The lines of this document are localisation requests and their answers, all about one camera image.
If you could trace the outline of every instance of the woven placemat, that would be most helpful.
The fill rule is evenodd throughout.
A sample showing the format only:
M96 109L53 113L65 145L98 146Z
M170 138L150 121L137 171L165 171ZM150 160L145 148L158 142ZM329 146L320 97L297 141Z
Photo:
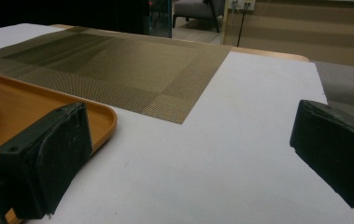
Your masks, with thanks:
M0 75L182 123L230 49L74 27L0 49Z

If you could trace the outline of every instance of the electrical socket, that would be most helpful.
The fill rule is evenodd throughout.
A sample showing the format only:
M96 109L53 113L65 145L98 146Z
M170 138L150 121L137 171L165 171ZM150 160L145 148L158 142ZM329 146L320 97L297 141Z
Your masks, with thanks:
M249 3L248 10L253 11L256 0L229 0L229 9L243 9L245 3Z

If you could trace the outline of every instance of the floor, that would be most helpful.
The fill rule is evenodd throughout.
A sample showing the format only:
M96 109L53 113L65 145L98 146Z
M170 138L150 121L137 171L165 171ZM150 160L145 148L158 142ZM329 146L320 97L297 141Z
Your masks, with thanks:
M177 18L176 28L172 30L174 39L220 44L220 33L216 32L212 21ZM325 94L330 106L339 108L354 116L354 66L336 63L311 61L319 72Z

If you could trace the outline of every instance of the chair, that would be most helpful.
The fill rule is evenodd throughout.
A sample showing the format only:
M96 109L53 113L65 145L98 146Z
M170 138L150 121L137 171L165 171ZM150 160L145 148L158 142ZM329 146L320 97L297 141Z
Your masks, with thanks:
M225 0L179 0L174 4L173 28L177 17L212 20L219 33L218 16L223 16Z

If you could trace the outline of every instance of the placemat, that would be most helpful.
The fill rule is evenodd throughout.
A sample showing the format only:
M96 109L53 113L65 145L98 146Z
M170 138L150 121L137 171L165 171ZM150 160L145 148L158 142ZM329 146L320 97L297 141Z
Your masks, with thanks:
M0 49L0 75L181 124L230 49L74 27Z

